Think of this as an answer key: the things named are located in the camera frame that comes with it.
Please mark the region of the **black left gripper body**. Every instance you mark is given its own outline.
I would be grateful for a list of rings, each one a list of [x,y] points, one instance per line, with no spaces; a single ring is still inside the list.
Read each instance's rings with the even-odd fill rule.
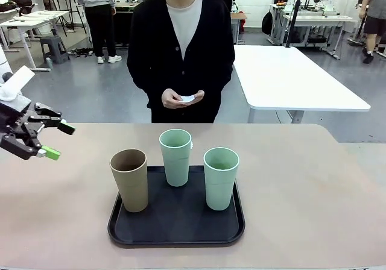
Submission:
[[[0,106],[0,138],[5,134],[13,133],[17,138],[25,138],[26,134],[21,130],[19,121],[25,116],[29,106],[21,110],[8,106]]]

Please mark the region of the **tall brown cup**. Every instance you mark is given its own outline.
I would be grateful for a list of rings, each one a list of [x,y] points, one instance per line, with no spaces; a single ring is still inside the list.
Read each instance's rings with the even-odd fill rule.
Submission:
[[[126,211],[137,213],[148,205],[147,156],[139,149],[125,149],[110,159],[110,168]]]

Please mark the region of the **tall green cup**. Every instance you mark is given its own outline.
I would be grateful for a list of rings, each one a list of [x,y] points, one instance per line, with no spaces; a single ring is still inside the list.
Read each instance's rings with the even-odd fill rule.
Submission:
[[[203,156],[206,204],[212,210],[228,208],[239,166],[239,155],[234,150],[216,147]]]
[[[183,129],[170,129],[159,136],[166,180],[170,186],[180,187],[188,182],[192,136]]]

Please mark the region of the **person's right forearm black sleeve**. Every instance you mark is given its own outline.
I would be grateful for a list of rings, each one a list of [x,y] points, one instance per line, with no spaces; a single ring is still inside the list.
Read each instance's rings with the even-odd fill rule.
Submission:
[[[153,74],[148,66],[128,66],[129,73],[135,85],[143,90],[149,102],[159,102],[163,92],[168,88],[162,80]]]

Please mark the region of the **person's right hand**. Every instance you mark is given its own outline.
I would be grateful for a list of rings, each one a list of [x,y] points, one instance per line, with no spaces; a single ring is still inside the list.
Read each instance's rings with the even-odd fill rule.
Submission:
[[[166,89],[162,93],[161,99],[163,106],[168,109],[178,109],[186,107],[186,104],[183,102],[182,97],[172,89]]]

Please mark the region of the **person's left hand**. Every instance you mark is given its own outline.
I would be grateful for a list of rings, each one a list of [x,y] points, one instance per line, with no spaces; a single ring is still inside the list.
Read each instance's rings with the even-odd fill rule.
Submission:
[[[203,90],[199,90],[194,95],[195,95],[195,98],[196,98],[195,102],[193,102],[191,104],[187,104],[187,105],[193,105],[193,104],[196,104],[196,103],[200,102],[203,99],[203,97],[204,97],[204,91]]]

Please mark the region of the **white height-adjustable desk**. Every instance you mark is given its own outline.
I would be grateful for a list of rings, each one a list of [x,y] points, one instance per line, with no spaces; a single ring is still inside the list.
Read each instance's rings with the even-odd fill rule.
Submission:
[[[0,35],[3,38],[4,34],[2,32],[3,28],[7,27],[15,27],[21,38],[22,45],[27,53],[28,61],[30,62],[29,69],[33,72],[51,72],[51,68],[43,68],[37,67],[33,57],[31,55],[30,49],[27,45],[27,41],[25,40],[24,34],[27,31],[31,31],[33,29],[39,28],[46,24],[51,24],[56,30],[55,20],[60,17],[68,14],[67,11],[36,11],[30,14],[26,14],[23,16],[16,16],[13,19],[0,23]]]

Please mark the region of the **bystander grey top black trousers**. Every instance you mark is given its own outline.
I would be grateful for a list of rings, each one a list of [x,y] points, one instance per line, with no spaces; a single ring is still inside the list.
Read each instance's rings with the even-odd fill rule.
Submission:
[[[116,53],[114,37],[115,0],[78,0],[78,3],[84,9],[97,63],[104,63],[104,46],[107,47],[109,63],[121,61],[122,57]]]

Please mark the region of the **black bag on desk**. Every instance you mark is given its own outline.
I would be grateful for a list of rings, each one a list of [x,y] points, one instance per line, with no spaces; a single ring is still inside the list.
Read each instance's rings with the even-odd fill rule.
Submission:
[[[8,0],[6,3],[0,4],[0,12],[9,11],[16,8],[31,8],[32,6],[32,0]]]

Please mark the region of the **person in black cardigan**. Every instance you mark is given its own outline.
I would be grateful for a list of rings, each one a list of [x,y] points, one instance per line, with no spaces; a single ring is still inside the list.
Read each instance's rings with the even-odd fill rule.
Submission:
[[[168,89],[191,96],[209,67],[233,65],[230,11],[223,0],[145,0],[134,9],[128,66],[148,66]],[[184,108],[149,102],[154,123],[213,123],[221,105],[206,98]]]

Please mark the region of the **black plastic tray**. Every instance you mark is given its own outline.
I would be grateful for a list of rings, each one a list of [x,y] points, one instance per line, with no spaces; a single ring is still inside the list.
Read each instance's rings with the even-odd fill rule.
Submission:
[[[116,198],[107,226],[111,240],[126,248],[218,247],[241,238],[245,229],[238,188],[228,208],[216,211],[206,204],[204,167],[190,166],[188,182],[172,187],[163,166],[148,167],[148,205],[138,213]]]

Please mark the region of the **black hanging backpack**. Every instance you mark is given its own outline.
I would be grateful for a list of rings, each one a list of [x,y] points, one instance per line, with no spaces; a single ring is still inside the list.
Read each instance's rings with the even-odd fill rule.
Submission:
[[[273,15],[271,14],[271,11],[268,11],[267,14],[262,19],[261,31],[264,34],[270,36],[272,27],[273,27]]]

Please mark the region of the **large white table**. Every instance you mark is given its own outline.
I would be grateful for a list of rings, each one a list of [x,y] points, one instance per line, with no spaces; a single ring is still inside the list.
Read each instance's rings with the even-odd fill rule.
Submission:
[[[251,124],[258,110],[367,112],[371,106],[295,47],[236,45],[234,68]]]

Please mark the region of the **white lab bench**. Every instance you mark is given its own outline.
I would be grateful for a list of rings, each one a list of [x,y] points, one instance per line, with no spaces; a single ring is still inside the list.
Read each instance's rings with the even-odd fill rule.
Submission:
[[[338,46],[348,27],[358,23],[352,17],[341,15],[284,15],[278,34],[280,46],[316,48],[340,60]]]

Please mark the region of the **bystander grey shirt black shorts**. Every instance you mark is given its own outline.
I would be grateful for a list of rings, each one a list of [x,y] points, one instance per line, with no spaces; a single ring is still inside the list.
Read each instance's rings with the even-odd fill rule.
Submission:
[[[363,63],[370,64],[373,61],[376,45],[386,33],[386,0],[362,0],[359,18],[364,17],[366,43],[362,49],[365,56]]]

